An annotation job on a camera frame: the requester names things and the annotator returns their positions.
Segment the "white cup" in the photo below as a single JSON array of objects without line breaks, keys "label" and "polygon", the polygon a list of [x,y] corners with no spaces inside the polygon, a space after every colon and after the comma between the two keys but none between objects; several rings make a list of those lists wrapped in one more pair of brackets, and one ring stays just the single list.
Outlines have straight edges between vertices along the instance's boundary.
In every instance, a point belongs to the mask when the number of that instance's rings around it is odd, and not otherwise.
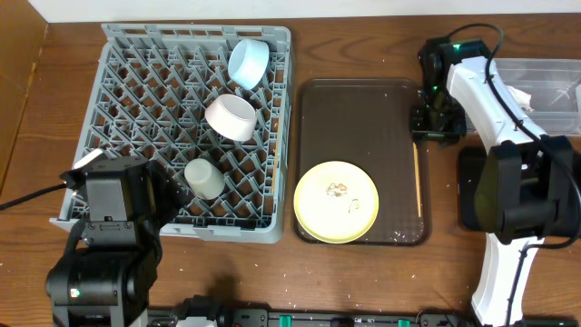
[{"label": "white cup", "polygon": [[220,170],[202,158],[196,158],[187,163],[184,176],[193,193],[203,200],[217,198],[225,187]]}]

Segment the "yellow green snack wrapper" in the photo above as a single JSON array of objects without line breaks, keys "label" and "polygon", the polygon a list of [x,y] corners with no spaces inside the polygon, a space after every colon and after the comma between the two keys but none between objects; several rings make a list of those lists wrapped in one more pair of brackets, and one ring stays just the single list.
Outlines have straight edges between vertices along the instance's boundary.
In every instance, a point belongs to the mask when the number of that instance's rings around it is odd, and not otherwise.
[{"label": "yellow green snack wrapper", "polygon": [[532,95],[528,94],[524,91],[516,89],[513,86],[507,86],[508,91],[512,94],[518,105],[527,112],[534,112],[534,109],[531,106],[531,99]]}]

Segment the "white pink bowl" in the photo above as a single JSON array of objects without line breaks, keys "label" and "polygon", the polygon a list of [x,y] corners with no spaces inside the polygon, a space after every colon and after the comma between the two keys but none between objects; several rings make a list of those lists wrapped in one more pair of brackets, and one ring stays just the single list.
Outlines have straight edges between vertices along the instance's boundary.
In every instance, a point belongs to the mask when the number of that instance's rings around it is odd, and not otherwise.
[{"label": "white pink bowl", "polygon": [[233,94],[219,95],[204,115],[214,131],[238,142],[249,141],[257,123],[255,109],[246,100]]}]

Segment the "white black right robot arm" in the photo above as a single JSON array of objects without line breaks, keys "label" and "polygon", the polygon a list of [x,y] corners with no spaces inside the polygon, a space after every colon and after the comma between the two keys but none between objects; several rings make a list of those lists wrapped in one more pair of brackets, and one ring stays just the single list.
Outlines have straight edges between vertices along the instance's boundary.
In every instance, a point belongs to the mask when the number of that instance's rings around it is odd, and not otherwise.
[{"label": "white black right robot arm", "polygon": [[537,251],[562,226],[580,224],[569,211],[580,204],[580,188],[571,143],[525,114],[493,56],[481,40],[427,40],[418,53],[423,103],[409,124],[414,141],[441,144],[457,143],[467,122],[476,128],[487,157],[472,196],[486,250],[471,306],[482,326],[514,326]]}]

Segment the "light blue bowl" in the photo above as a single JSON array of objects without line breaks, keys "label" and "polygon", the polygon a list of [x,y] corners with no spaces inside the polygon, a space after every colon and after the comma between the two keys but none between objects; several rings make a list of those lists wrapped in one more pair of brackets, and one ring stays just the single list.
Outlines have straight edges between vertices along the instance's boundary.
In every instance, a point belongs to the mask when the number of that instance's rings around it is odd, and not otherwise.
[{"label": "light blue bowl", "polygon": [[270,49],[267,43],[242,39],[231,52],[229,77],[242,88],[252,89],[262,79],[269,60]]}]

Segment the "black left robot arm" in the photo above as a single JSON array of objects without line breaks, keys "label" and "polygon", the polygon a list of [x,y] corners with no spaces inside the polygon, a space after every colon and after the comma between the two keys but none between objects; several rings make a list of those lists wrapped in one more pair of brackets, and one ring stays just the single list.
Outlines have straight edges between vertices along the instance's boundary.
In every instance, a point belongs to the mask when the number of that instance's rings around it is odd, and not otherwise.
[{"label": "black left robot arm", "polygon": [[87,200],[46,278],[56,326],[144,324],[162,260],[160,230],[188,197],[162,165],[135,156],[94,159],[61,175]]}]

